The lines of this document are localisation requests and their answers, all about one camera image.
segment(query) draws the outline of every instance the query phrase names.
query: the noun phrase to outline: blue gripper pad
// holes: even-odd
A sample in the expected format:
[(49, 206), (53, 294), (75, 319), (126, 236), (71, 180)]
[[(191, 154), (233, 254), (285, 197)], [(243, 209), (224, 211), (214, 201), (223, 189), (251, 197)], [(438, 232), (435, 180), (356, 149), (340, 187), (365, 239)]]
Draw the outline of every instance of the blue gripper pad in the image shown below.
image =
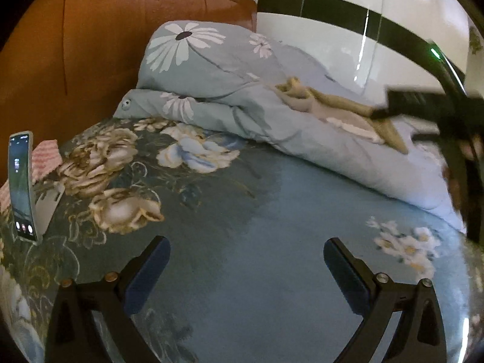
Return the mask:
[(136, 258), (133, 258), (121, 272), (122, 279), (124, 273), (136, 272), (127, 285), (120, 285), (124, 299), (124, 312), (130, 316), (139, 312), (149, 294), (154, 288), (158, 278), (165, 269), (170, 259), (171, 247), (168, 239), (157, 236)]
[(323, 248), (324, 262), (352, 311), (365, 317), (371, 308), (371, 293), (341, 250), (331, 241)]

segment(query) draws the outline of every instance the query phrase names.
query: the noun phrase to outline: striped pink fabric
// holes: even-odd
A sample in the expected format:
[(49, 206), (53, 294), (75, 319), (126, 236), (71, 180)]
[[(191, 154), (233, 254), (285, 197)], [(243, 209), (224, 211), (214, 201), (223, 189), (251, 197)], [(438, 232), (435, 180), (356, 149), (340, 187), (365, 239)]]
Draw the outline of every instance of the striped pink fabric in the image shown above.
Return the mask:
[[(32, 151), (32, 182), (38, 182), (62, 164), (57, 140), (45, 140)], [(0, 212), (10, 205), (8, 180), (0, 188)]]

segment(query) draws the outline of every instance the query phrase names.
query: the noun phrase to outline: headboard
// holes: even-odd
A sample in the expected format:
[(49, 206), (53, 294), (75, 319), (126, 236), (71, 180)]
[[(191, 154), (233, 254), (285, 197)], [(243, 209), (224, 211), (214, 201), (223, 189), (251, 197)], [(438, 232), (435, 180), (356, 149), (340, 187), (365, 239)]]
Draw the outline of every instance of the headboard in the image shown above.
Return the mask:
[(62, 143), (112, 116), (161, 24), (254, 30), (256, 10), (253, 0), (35, 0), (0, 52), (0, 182), (10, 134)]

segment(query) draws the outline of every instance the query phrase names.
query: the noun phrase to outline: smartphone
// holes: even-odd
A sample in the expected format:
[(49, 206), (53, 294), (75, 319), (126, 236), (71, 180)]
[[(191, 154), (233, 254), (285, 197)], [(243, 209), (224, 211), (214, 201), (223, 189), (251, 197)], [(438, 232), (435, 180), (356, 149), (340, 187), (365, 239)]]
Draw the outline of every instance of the smartphone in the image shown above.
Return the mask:
[(40, 244), (35, 225), (35, 196), (32, 187), (32, 142), (30, 131), (14, 133), (8, 143), (8, 182), (14, 228), (20, 239)]

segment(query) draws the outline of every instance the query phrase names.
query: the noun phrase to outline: metal bolt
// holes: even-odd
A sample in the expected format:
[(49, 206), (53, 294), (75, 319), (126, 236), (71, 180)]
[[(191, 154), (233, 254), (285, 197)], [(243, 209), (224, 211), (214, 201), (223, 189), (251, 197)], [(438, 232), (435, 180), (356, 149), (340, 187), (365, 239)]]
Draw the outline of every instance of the metal bolt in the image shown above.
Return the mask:
[(113, 281), (116, 281), (118, 279), (118, 274), (115, 271), (110, 271), (104, 276), (104, 279), (107, 282), (112, 283)]
[(431, 288), (432, 287), (432, 281), (429, 280), (428, 278), (422, 278), (422, 284), (424, 286), (426, 286), (427, 288)]
[(379, 283), (387, 283), (389, 280), (390, 280), (390, 278), (385, 273), (378, 273), (377, 274), (377, 281)]
[(72, 285), (72, 279), (66, 278), (65, 280), (62, 280), (60, 284), (62, 285), (62, 288), (68, 288)]

